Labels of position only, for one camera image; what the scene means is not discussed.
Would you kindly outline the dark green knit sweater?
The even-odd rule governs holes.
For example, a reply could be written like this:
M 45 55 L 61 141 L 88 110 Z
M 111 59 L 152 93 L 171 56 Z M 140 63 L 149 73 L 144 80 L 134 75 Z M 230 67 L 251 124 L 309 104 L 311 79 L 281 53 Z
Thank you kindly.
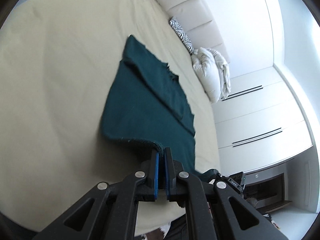
M 213 121 L 192 106 L 179 77 L 134 36 L 123 54 L 100 119 L 100 136 L 146 161 L 151 151 L 172 158 L 196 176 L 219 169 Z

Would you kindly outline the dark tv cabinet niche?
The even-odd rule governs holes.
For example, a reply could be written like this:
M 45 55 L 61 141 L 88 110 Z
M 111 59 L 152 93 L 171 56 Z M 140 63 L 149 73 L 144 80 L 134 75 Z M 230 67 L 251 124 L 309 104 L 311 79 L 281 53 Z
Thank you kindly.
M 244 198 L 258 211 L 270 213 L 289 206 L 286 165 L 279 164 L 245 174 Z

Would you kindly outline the white folded duvet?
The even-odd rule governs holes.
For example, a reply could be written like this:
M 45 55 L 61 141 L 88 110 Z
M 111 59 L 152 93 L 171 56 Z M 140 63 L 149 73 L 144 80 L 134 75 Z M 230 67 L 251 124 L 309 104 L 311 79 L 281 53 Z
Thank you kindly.
M 212 48 L 199 48 L 194 50 L 191 60 L 210 102 L 226 99 L 232 89 L 229 65 L 223 55 Z

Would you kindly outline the zebra print pillow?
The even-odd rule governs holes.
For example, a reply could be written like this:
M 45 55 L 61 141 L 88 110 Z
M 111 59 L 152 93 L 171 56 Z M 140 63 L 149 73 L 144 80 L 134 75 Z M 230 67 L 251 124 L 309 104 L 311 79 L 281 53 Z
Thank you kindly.
M 184 29 L 180 25 L 180 22 L 175 17 L 172 17 L 169 21 L 169 25 L 183 43 L 189 54 L 192 55 L 194 53 L 193 44 L 189 36 L 185 33 Z

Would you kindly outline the beige bed with sheet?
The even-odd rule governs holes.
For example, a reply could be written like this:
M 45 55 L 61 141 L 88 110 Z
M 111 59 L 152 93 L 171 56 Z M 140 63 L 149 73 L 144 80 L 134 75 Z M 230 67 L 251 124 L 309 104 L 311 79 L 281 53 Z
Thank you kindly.
M 209 99 L 156 0 L 28 0 L 1 28 L 1 212 L 39 232 L 101 181 L 139 167 L 99 125 L 126 39 L 178 75 L 195 168 L 220 168 Z

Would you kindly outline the cream padded headboard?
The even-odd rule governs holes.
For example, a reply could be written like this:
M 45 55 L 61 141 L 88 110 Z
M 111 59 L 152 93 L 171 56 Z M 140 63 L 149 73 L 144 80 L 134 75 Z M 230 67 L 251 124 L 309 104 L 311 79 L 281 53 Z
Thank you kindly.
M 205 0 L 156 0 L 170 18 L 175 17 L 195 49 L 211 48 L 230 62 L 218 25 Z

